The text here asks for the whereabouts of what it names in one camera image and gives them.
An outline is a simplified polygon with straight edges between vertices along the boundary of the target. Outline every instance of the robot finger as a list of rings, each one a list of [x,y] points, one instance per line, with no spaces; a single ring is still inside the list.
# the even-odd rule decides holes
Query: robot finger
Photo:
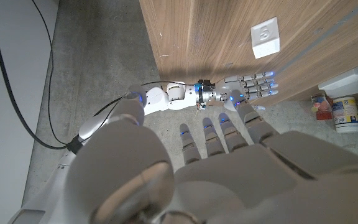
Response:
[[[276,95],[278,90],[267,90],[267,91],[258,91],[256,93],[248,93],[248,100],[254,100],[261,97]]]
[[[259,91],[273,90],[276,89],[277,87],[278,87],[277,83],[268,83],[268,84],[249,87],[247,89],[248,89],[248,93],[257,93]]]
[[[218,135],[216,134],[216,130],[212,124],[211,119],[204,118],[203,126],[204,126],[204,134],[205,134],[206,153],[208,157],[214,156],[216,154],[225,153],[222,142],[219,139]]]
[[[231,92],[230,100],[254,143],[261,143],[264,139],[279,134],[259,116],[239,90]]]
[[[181,124],[179,127],[180,137],[183,149],[183,158],[185,164],[190,164],[195,161],[201,160],[200,153],[198,152],[197,146],[194,143],[193,137],[191,136],[189,127],[186,124]]]
[[[227,114],[221,113],[219,115],[219,123],[221,124],[224,140],[226,141],[227,149],[229,152],[233,152],[236,149],[248,146],[246,140],[244,137],[242,137],[237,128],[234,127]]]

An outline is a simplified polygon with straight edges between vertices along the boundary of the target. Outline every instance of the white robotic hand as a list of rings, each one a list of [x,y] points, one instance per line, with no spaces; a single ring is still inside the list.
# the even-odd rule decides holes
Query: white robotic hand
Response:
[[[209,80],[199,80],[194,85],[183,82],[169,83],[167,92],[160,88],[152,88],[147,92],[145,114],[167,109],[180,110],[189,106],[205,109],[211,100],[222,101],[224,107],[235,111],[231,103],[226,103],[231,91],[239,90],[247,100],[254,100],[278,93],[278,84],[274,83],[273,72],[263,72],[252,75],[232,76],[217,83]]]

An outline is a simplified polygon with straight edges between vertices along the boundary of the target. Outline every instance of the white plastic container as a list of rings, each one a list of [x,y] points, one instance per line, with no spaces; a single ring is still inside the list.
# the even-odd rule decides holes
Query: white plastic container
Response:
[[[338,133],[358,132],[358,112],[354,97],[342,97],[334,100],[333,115]]]

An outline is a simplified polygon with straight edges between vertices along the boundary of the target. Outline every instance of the wood grain surface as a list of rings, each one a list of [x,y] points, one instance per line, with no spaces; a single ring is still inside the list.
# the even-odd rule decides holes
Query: wood grain surface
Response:
[[[140,5],[161,80],[217,82],[279,71],[279,94],[257,100],[271,105],[358,66],[358,13],[341,20],[358,0],[140,0]],[[255,59],[250,28],[273,17],[280,51]],[[333,27],[339,28],[324,37]]]

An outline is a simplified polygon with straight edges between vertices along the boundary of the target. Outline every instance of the white wall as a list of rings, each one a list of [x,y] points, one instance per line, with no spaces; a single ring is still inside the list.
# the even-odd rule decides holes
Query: white wall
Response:
[[[57,1],[36,3],[53,35]],[[35,131],[50,46],[31,0],[0,0],[0,44],[19,108]],[[6,223],[21,207],[33,144],[13,110],[0,70],[0,223]]]

